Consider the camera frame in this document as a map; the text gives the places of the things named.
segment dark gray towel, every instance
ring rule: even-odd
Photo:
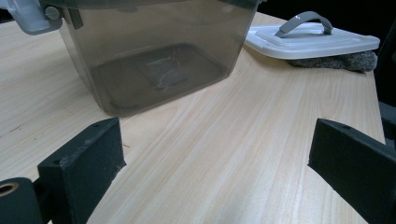
[[[353,72],[369,72],[376,67],[377,56],[372,51],[336,55],[322,58],[287,60],[297,67],[307,68],[335,68]]]

